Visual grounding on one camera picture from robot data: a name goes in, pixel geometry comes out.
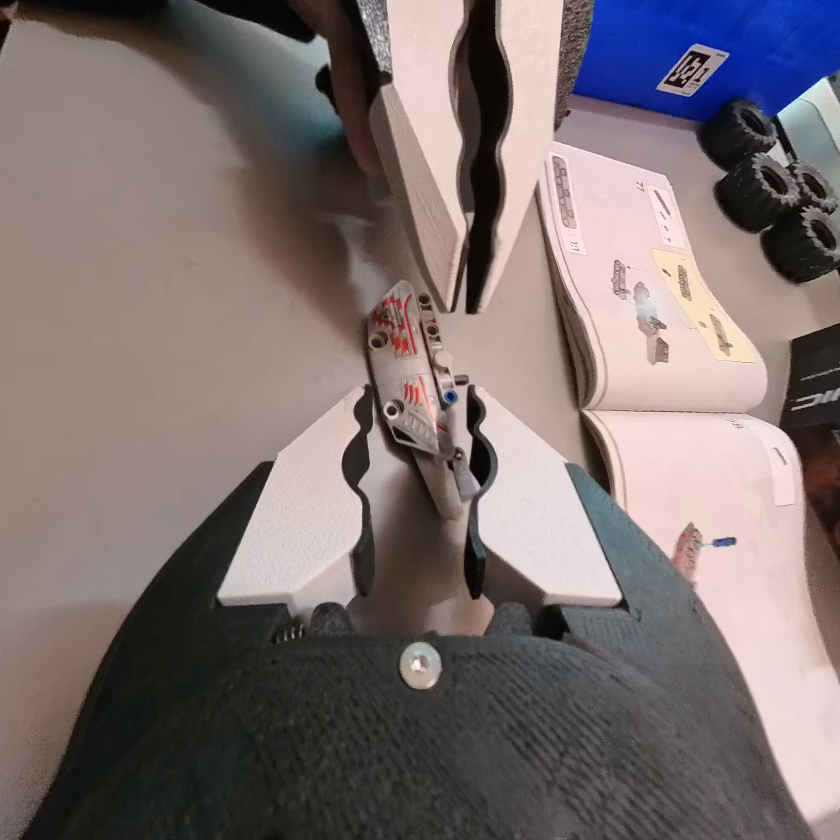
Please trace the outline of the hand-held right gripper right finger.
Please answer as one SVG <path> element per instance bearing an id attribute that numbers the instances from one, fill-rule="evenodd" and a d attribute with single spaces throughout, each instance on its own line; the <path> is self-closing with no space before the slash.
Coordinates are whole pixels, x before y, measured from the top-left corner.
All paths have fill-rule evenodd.
<path id="1" fill-rule="evenodd" d="M 570 472 L 571 463 L 483 388 L 467 395 L 469 595 L 494 606 L 617 606 L 622 593 Z"/>

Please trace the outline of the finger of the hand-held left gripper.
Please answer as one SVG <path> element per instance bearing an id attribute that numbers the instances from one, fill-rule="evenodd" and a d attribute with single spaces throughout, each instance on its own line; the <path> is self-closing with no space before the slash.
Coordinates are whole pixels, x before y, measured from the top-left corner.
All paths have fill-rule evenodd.
<path id="1" fill-rule="evenodd" d="M 371 129 L 416 262 L 438 306 L 451 312 L 467 236 L 454 86 L 466 4 L 398 1 L 385 9 L 391 70 L 371 106 Z"/>
<path id="2" fill-rule="evenodd" d="M 465 310 L 486 310 L 553 139 L 564 3 L 472 2 L 465 40 Z"/>

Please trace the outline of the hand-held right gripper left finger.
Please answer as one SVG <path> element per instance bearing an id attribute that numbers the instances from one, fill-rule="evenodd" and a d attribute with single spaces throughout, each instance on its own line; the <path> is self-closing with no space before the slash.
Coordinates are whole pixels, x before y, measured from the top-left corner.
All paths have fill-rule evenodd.
<path id="1" fill-rule="evenodd" d="M 355 388 L 277 455 L 217 592 L 223 606 L 348 605 L 371 593 L 375 539 L 361 489 L 373 390 Z"/>

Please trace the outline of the blue plastic bin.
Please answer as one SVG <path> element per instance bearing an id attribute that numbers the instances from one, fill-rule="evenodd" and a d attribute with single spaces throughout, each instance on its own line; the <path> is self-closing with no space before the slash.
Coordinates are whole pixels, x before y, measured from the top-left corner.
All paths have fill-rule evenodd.
<path id="1" fill-rule="evenodd" d="M 838 1 L 598 1 L 578 95 L 697 122 L 773 117 L 839 65 Z"/>

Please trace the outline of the grey patterned toy block assembly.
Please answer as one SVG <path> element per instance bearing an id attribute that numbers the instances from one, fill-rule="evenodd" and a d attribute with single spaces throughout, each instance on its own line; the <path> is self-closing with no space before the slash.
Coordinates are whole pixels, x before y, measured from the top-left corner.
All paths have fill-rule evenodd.
<path id="1" fill-rule="evenodd" d="M 479 491 L 456 433 L 459 389 L 432 298 L 400 280 L 365 322 L 366 350 L 381 415 L 394 440 L 413 453 L 438 514 L 460 519 Z"/>

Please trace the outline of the person's left hand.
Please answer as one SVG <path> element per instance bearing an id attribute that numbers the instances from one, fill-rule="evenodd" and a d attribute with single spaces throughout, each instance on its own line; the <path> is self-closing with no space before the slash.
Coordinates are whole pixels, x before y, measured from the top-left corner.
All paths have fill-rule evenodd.
<path id="1" fill-rule="evenodd" d="M 366 104 L 361 48 L 352 30 L 339 21 L 329 30 L 332 92 L 350 152 L 368 175 L 382 171 Z"/>

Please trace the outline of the open instruction booklet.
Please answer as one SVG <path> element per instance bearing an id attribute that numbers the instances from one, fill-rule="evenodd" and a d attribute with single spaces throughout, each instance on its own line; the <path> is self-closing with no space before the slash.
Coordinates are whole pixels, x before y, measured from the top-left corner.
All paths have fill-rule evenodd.
<path id="1" fill-rule="evenodd" d="M 702 279 L 668 179 L 553 143 L 539 208 L 583 420 L 618 505 L 672 560 L 689 522 L 696 591 L 738 660 L 784 779 L 838 838 L 838 667 L 815 611 L 792 441 L 748 411 L 760 353 Z"/>

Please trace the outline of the black toy tire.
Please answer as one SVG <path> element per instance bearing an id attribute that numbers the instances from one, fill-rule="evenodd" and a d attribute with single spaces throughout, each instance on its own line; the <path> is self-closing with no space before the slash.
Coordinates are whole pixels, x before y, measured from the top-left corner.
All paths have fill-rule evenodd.
<path id="1" fill-rule="evenodd" d="M 772 118 L 753 101 L 731 98 L 704 122 L 697 139 L 707 158 L 725 172 L 755 154 L 767 154 L 778 133 Z"/>
<path id="2" fill-rule="evenodd" d="M 770 228 L 801 200 L 792 174 L 767 153 L 737 163 L 714 185 L 713 195 L 726 217 L 751 234 Z"/>
<path id="3" fill-rule="evenodd" d="M 763 253 L 784 279 L 801 285 L 839 268 L 839 231 L 828 213 L 805 206 L 760 235 Z"/>
<path id="4" fill-rule="evenodd" d="M 794 161 L 786 167 L 798 191 L 796 206 L 813 207 L 832 215 L 838 208 L 838 198 L 824 174 L 811 164 Z"/>

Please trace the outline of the white stand base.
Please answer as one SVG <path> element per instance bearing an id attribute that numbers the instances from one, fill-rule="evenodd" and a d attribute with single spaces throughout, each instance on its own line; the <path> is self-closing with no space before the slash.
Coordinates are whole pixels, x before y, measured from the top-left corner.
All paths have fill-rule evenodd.
<path id="1" fill-rule="evenodd" d="M 780 110 L 776 118 L 790 155 L 813 165 L 829 180 L 838 181 L 838 76 L 816 82 Z"/>

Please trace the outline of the black cardboard box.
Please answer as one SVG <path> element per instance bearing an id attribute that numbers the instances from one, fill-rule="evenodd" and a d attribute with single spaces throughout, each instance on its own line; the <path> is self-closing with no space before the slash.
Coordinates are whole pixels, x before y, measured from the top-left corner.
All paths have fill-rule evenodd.
<path id="1" fill-rule="evenodd" d="M 839 325 L 791 342 L 780 426 L 800 456 L 805 494 L 839 554 Z"/>

